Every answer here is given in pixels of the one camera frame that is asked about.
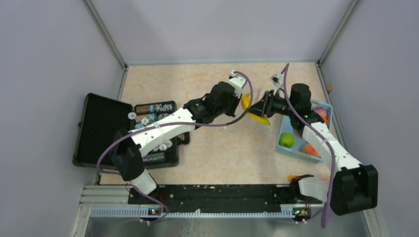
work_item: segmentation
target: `white wall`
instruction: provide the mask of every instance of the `white wall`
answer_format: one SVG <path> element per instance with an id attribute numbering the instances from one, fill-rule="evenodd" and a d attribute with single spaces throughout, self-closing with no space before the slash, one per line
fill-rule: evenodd
<path id="1" fill-rule="evenodd" d="M 350 0 L 93 0 L 128 64 L 315 61 Z"/>
<path id="2" fill-rule="evenodd" d="M 121 69 L 81 0 L 0 2 L 0 236 L 68 236 L 95 170 L 72 165 L 84 97 Z"/>
<path id="3" fill-rule="evenodd" d="M 417 236 L 419 1 L 366 0 L 324 70 L 351 152 L 379 173 L 390 236 Z"/>

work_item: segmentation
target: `small wooden block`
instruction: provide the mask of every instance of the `small wooden block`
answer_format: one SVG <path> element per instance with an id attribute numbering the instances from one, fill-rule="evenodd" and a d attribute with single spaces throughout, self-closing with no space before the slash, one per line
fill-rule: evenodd
<path id="1" fill-rule="evenodd" d="M 332 85 L 330 83 L 326 83 L 325 86 L 326 86 L 326 91 L 327 92 L 331 92 L 332 91 Z"/>

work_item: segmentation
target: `plastic basket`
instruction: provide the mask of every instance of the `plastic basket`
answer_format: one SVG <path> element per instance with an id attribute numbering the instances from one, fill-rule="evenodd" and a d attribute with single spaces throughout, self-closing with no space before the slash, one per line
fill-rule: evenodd
<path id="1" fill-rule="evenodd" d="M 328 125 L 328 128 L 330 129 L 332 125 L 333 107 L 330 104 L 319 102 L 316 100 L 311 100 L 311 104 L 312 104 L 312 109 L 320 107 L 320 108 L 324 108 L 328 112 L 327 125 Z M 294 145 L 290 148 L 279 145 L 279 138 L 281 137 L 281 134 L 284 132 L 289 132 L 294 136 Z M 301 160 L 311 162 L 311 163 L 319 163 L 323 161 L 319 157 L 311 156 L 309 154 L 301 152 L 302 147 L 306 143 L 307 142 L 302 137 L 298 136 L 296 131 L 291 127 L 290 117 L 283 116 L 281 128 L 279 130 L 278 139 L 276 141 L 276 151 L 279 153 L 286 154 L 291 157 L 295 157 Z"/>

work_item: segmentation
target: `table surface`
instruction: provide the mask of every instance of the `table surface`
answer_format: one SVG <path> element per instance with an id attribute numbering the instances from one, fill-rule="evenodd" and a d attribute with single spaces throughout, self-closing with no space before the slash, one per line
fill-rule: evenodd
<path id="1" fill-rule="evenodd" d="M 192 64 L 130 66 L 121 100 L 132 105 L 174 100 L 180 108 L 191 99 L 200 98 L 219 81 L 227 81 L 232 69 L 245 73 L 254 90 L 273 89 L 269 78 L 280 72 L 285 63 Z M 291 63 L 287 77 L 288 91 L 294 83 L 310 86 L 312 99 L 325 101 L 314 63 Z M 243 109 L 239 106 L 236 114 Z M 214 123 L 233 118 L 218 117 Z M 226 129 L 201 127 L 192 131 L 188 145 L 179 147 L 179 165 L 151 169 L 158 184 L 281 184 L 289 175 L 312 174 L 327 178 L 324 163 L 312 164 L 275 151 L 281 115 L 263 125 L 249 116 Z M 103 174 L 100 184 L 125 184 L 118 175 Z"/>

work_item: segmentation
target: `yellow banana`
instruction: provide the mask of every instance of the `yellow banana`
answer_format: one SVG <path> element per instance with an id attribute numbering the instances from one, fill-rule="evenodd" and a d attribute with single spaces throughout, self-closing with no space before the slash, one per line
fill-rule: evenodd
<path id="1" fill-rule="evenodd" d="M 240 103 L 242 104 L 242 108 L 243 108 L 243 110 L 245 110 L 245 109 L 247 109 L 247 107 L 249 107 L 249 104 L 250 104 L 250 101 L 249 101 L 249 96 L 250 96 L 250 94 L 244 95 L 244 96 L 242 96 L 242 99 L 240 100 Z M 259 123 L 262 123 L 262 124 L 267 124 L 267 125 L 270 125 L 270 124 L 271 124 L 271 122 L 269 121 L 269 119 L 268 119 L 268 118 L 266 118 L 266 117 L 260 117 L 260 116 L 257 116 L 257 115 L 254 115 L 254 114 L 251 114 L 251 113 L 249 113 L 249 112 L 248 112 L 248 115 L 249 115 L 252 119 L 256 120 L 256 121 L 257 121 L 257 122 L 259 122 Z"/>

